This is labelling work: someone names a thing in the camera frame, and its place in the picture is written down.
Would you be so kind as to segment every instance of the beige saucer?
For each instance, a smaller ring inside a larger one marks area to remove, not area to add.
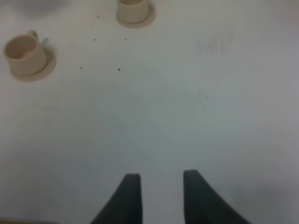
[[[56,57],[49,49],[46,49],[46,48],[43,48],[43,49],[47,56],[47,63],[46,63],[46,66],[41,71],[39,71],[35,74],[32,74],[32,75],[25,76],[25,75],[16,74],[12,70],[12,68],[10,68],[10,73],[13,75],[13,77],[22,82],[33,82],[33,81],[42,79],[42,78],[46,77],[47,75],[49,75],[55,68]]]
[[[116,19],[117,19],[118,23],[126,28],[132,28],[132,29],[146,27],[146,26],[150,25],[155,20],[155,18],[156,18],[156,12],[152,6],[149,7],[149,16],[145,20],[143,20],[141,22],[137,22],[137,23],[125,22],[125,21],[121,20],[118,17],[118,13],[116,13]]]

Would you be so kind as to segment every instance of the tabletop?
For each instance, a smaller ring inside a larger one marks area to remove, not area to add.
[[[0,46],[36,30],[57,57],[24,83],[0,56],[0,217],[90,222],[142,177],[145,224],[182,224],[197,169],[255,224],[298,223],[299,1],[1,0]]]

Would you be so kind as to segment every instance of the cup handle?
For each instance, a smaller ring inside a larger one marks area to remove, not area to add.
[[[35,30],[28,31],[28,35],[31,35],[31,36],[35,37],[36,39],[38,39],[38,35],[37,35],[37,32]]]

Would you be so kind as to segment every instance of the beige cup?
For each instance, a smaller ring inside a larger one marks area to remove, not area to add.
[[[127,23],[140,23],[150,14],[148,0],[117,0],[118,19]]]
[[[35,74],[47,63],[47,56],[34,30],[11,39],[4,48],[4,55],[10,69],[19,76]]]

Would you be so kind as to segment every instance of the white table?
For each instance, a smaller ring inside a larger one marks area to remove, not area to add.
[[[0,56],[0,217],[88,223],[140,173],[144,223],[183,224],[198,169],[253,224],[298,223],[297,2],[156,0],[131,30],[114,0],[1,1],[0,46],[35,29],[57,66],[22,83]]]

